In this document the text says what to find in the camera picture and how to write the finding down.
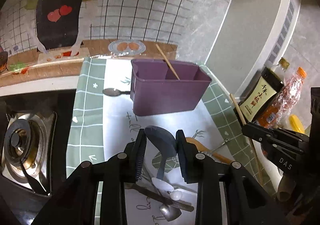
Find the large metal spoon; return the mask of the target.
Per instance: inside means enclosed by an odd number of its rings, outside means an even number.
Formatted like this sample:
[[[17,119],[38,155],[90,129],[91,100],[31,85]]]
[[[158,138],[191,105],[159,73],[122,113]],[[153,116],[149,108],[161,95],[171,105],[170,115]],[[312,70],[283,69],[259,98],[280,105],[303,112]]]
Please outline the large metal spoon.
[[[145,165],[143,165],[143,169],[144,169],[144,173],[145,176],[148,178],[148,181],[151,183],[151,185],[153,186],[153,188],[155,189],[155,191],[157,192],[157,194],[159,194],[159,196],[162,196],[162,193],[159,191],[159,189],[157,189],[155,187],[155,185],[153,184],[152,180],[151,180],[151,176],[148,172],[148,169],[146,168]],[[180,211],[180,209],[172,207],[170,205],[167,204],[162,204],[160,207],[160,212],[162,213],[163,217],[168,221],[171,222],[175,219],[177,219],[182,213]]]

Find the metal spoon behind holder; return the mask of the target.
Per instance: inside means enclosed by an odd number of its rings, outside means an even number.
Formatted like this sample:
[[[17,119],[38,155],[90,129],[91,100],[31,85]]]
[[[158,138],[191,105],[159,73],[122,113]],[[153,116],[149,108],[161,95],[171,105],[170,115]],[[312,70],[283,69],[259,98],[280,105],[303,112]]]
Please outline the metal spoon behind holder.
[[[116,96],[120,96],[120,95],[130,95],[131,92],[130,91],[121,91],[121,90],[115,89],[115,88],[106,88],[106,89],[103,89],[103,94],[106,96],[110,96],[110,97],[116,97]]]

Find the dark soy sauce bottle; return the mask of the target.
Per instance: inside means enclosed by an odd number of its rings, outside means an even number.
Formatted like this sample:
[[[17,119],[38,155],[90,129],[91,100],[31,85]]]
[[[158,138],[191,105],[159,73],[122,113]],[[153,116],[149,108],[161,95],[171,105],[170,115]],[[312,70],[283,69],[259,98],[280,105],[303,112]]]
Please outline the dark soy sauce bottle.
[[[281,91],[289,65],[289,62],[282,57],[276,66],[263,69],[254,89],[239,106],[247,122],[253,122]]]

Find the yellow lid chili jar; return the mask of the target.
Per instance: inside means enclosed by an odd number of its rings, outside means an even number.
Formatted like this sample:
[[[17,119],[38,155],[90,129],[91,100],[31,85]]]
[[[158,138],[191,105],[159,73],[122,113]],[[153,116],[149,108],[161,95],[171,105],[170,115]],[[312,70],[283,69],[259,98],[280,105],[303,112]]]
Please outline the yellow lid chili jar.
[[[305,133],[305,129],[302,122],[300,121],[299,117],[296,116],[295,114],[291,114],[289,116],[289,124],[293,131],[302,133],[302,134]]]

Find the white ceramic spoon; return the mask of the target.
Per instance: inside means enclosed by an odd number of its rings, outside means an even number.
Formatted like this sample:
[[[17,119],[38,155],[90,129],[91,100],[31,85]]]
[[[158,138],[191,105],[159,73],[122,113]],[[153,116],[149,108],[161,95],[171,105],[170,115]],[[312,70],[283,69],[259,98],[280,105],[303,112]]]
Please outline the white ceramic spoon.
[[[151,181],[157,189],[167,192],[172,200],[179,201],[182,199],[182,192],[174,189],[174,187],[169,183],[156,177],[152,177]]]

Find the orange cap chili bottle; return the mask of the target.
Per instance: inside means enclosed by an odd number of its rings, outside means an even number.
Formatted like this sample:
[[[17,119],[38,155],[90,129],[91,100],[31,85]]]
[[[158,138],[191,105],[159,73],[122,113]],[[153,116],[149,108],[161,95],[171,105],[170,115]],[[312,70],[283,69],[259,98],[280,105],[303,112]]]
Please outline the orange cap chili bottle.
[[[281,119],[291,112],[300,99],[303,82],[306,77],[306,71],[299,67],[289,78],[282,90],[256,119],[255,123],[264,128],[272,128],[279,124]]]

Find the gas stove burner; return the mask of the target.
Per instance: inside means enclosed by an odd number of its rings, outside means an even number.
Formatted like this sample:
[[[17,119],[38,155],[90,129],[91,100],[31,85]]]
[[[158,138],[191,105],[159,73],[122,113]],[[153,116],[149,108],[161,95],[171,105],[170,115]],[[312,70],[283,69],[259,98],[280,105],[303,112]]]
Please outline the gas stove burner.
[[[37,180],[42,195],[50,195],[50,154],[57,114],[15,113],[4,135],[2,175],[32,190]]]

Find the blue plastic spoon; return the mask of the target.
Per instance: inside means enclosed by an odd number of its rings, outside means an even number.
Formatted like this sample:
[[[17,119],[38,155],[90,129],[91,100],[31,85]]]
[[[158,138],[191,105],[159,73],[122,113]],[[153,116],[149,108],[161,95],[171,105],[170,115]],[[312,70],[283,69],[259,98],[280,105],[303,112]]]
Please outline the blue plastic spoon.
[[[165,164],[168,158],[175,157],[176,151],[176,139],[174,136],[163,129],[162,127],[149,125],[144,128],[144,133],[151,141],[151,143],[159,150],[162,159],[160,167],[157,172],[157,178],[163,180]]]

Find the green white deer tablecloth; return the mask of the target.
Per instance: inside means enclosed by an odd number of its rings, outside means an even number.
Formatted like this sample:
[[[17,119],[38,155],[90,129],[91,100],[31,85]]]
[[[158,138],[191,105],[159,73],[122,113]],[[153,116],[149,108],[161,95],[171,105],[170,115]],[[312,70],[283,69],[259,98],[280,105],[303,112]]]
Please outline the green white deer tablecloth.
[[[193,111],[137,116],[133,113],[133,102],[129,95],[109,97],[102,93],[104,88],[129,91],[131,73],[130,60],[84,60],[67,144],[67,177],[82,161],[101,163],[123,152],[127,143],[136,140],[141,128],[155,125],[168,130],[174,137],[176,131],[182,129],[186,137],[198,140],[210,150],[229,140],[217,153],[239,161],[257,178],[258,170],[252,149],[241,133],[233,104],[215,79]],[[156,177],[160,161],[159,150],[148,140],[142,174],[137,182],[139,186],[155,191],[151,177]],[[167,160],[164,179],[182,192],[182,201],[196,207],[197,184],[184,182],[178,156]],[[179,218],[167,222],[160,212],[159,202],[133,189],[125,192],[128,224],[195,223],[195,210],[182,211]]]

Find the purple plastic utensil holder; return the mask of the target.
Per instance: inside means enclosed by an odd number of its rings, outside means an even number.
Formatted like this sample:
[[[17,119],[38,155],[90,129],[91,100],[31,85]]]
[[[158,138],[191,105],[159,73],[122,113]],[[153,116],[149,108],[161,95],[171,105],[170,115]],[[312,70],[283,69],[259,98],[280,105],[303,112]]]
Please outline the purple plastic utensil holder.
[[[170,61],[177,78],[164,60],[133,59],[130,98],[137,116],[192,111],[212,79],[196,64]]]

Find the wooden spoon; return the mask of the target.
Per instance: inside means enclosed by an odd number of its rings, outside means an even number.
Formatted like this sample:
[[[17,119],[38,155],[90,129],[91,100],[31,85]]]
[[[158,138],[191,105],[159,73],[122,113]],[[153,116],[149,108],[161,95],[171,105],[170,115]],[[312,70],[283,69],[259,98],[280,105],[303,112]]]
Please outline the wooden spoon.
[[[231,160],[227,157],[224,157],[223,155],[220,155],[216,152],[210,151],[210,149],[205,147],[203,144],[201,144],[199,141],[197,141],[194,138],[186,137],[186,140],[188,143],[194,144],[197,147],[199,152],[207,153],[208,156],[212,156],[212,157],[216,158],[217,160],[221,161],[222,163],[231,164],[233,162],[233,160]]]

